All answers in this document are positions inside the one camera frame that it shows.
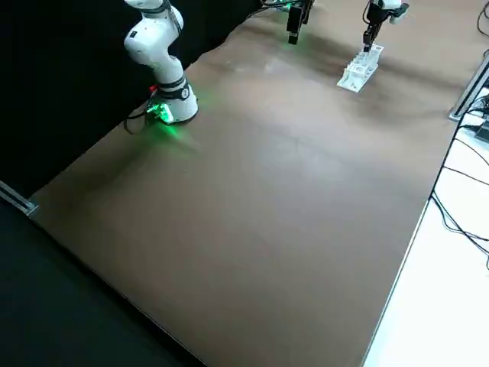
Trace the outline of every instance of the black cable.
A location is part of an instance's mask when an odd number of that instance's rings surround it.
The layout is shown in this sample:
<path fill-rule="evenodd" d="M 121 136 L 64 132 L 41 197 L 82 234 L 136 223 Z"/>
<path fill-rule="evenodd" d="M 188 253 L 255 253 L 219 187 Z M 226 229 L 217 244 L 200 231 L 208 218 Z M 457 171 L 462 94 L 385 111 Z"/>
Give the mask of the black cable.
<path fill-rule="evenodd" d="M 466 174 L 466 173 L 464 173 L 464 172 L 461 172 L 461 171 L 456 170 L 456 169 L 451 168 L 451 167 L 446 167 L 446 166 L 443 166 L 443 168 L 445 168 L 445 169 L 447 169 L 447 170 L 449 170 L 449 171 L 451 171 L 451 172 L 455 172 L 455 173 L 457 173 L 457 174 L 461 174 L 462 176 L 466 176 L 467 178 L 470 178 L 471 180 L 477 181 L 478 183 L 483 184 L 483 185 L 486 185 L 486 186 L 488 186 L 488 187 L 489 187 L 489 183 L 488 183 L 488 182 L 485 182 L 485 181 L 483 181 L 483 180 L 479 180 L 478 178 L 472 177 L 472 176 L 471 176 L 471 175 L 469 175 L 469 174 Z"/>
<path fill-rule="evenodd" d="M 443 209 L 442 209 L 442 206 L 440 205 L 440 203 L 438 202 L 437 199 L 435 199 L 435 197 L 432 197 L 431 198 L 433 200 L 433 202 L 435 203 L 435 205 L 438 207 L 439 211 L 441 214 L 443 214 Z M 449 226 L 449 224 L 446 222 L 446 217 L 445 215 L 442 215 L 442 219 L 443 219 L 443 226 L 445 228 L 447 228 L 447 230 L 449 230 L 450 232 L 454 232 L 454 233 L 458 233 L 459 235 L 462 235 L 463 233 L 460 232 L 458 229 L 456 228 L 453 228 L 451 226 Z M 481 241 L 485 241 L 485 242 L 489 242 L 489 239 L 485 239 L 484 237 L 480 237 L 478 235 L 475 235 L 474 233 L 470 233 L 470 232 L 466 232 L 470 237 L 472 237 L 473 239 L 480 239 Z"/>
<path fill-rule="evenodd" d="M 143 111 L 141 113 L 138 113 L 137 115 L 134 115 L 134 116 L 129 116 L 127 118 L 127 120 L 135 120 L 135 119 L 139 119 L 140 117 L 143 117 L 144 115 L 146 115 L 147 112 L 146 111 Z"/>
<path fill-rule="evenodd" d="M 458 231 L 460 231 L 460 233 L 462 235 L 464 235 L 465 237 L 467 237 L 467 239 L 472 243 L 472 245 L 474 245 L 475 247 L 477 247 L 479 251 L 481 251 L 482 253 L 484 253 L 486 256 L 489 256 L 489 250 L 485 249 L 480 244 L 478 244 L 475 240 L 473 240 L 468 235 L 468 233 L 465 230 L 463 230 L 460 227 L 460 225 L 458 224 L 458 222 L 453 218 L 452 214 L 450 214 L 450 212 L 445 208 L 445 206 L 443 205 L 442 201 L 439 199 L 438 194 L 435 191 L 433 191 L 432 198 L 434 200 L 438 201 L 439 207 L 442 209 L 442 212 L 444 213 L 444 215 L 446 215 L 450 219 L 450 221 L 452 221 L 453 224 L 455 224 L 455 227 L 457 227 Z"/>
<path fill-rule="evenodd" d="M 487 14 L 487 9 L 488 8 L 489 8 L 489 2 L 486 2 L 485 5 L 484 5 L 484 7 L 482 8 L 481 12 L 479 13 L 478 18 L 477 18 L 477 30 L 479 31 L 479 33 L 483 34 L 486 37 L 489 37 L 489 34 L 487 34 L 486 32 L 482 31 L 482 29 L 481 29 L 481 19 L 482 19 L 482 15 L 486 19 L 489 19 L 489 15 Z"/>
<path fill-rule="evenodd" d="M 457 221 L 455 221 L 453 219 L 452 215 L 448 212 L 448 210 L 442 204 L 442 202 L 440 201 L 440 199 L 439 199 L 439 197 L 438 197 L 438 195 L 436 194 L 435 191 L 433 191 L 430 199 L 433 199 L 433 200 L 437 201 L 438 202 L 437 207 L 440 209 L 440 212 L 442 213 L 442 215 L 445 216 L 445 214 L 446 214 L 447 217 L 450 218 L 450 220 L 453 222 L 453 224 L 455 224 L 455 226 L 457 227 L 458 231 L 460 231 L 460 233 L 462 235 L 464 235 L 472 243 L 472 245 L 474 245 L 475 247 L 477 247 L 477 249 L 479 251 L 481 251 L 484 255 L 486 255 L 489 258 L 489 250 L 487 250 L 484 247 L 482 247 L 481 245 L 479 245 L 472 237 L 470 237 L 470 235 L 466 231 L 464 231 L 460 227 L 460 225 L 457 223 Z M 489 270 L 489 259 L 487 260 L 486 267 Z"/>
<path fill-rule="evenodd" d="M 487 159 L 486 159 L 486 158 L 484 158 L 484 157 L 482 156 L 482 154 L 481 154 L 481 153 L 479 153 L 478 151 L 476 151 L 475 149 L 473 149 L 473 147 L 471 147 L 471 146 L 470 146 L 469 144 L 467 144 L 465 141 L 462 141 L 462 140 L 460 140 L 459 138 L 455 138 L 455 139 L 453 139 L 453 140 L 458 141 L 459 143 L 462 143 L 463 145 L 465 145 L 467 148 L 469 148 L 471 151 L 473 151 L 473 152 L 474 152 L 476 155 L 478 155 L 478 156 L 479 156 L 479 158 L 480 158 L 481 160 L 483 160 L 483 161 L 484 161 L 484 163 L 485 163 L 487 166 L 489 166 L 489 161 L 487 161 Z"/>
<path fill-rule="evenodd" d="M 368 0 L 367 1 L 367 4 L 365 5 L 364 14 L 361 16 L 361 18 L 364 21 L 364 23 L 365 24 L 368 24 L 368 25 L 370 25 L 370 22 L 367 21 L 367 19 L 365 18 L 365 15 L 367 15 L 367 10 L 368 10 L 368 7 L 370 6 L 370 3 L 371 3 L 371 0 Z"/>

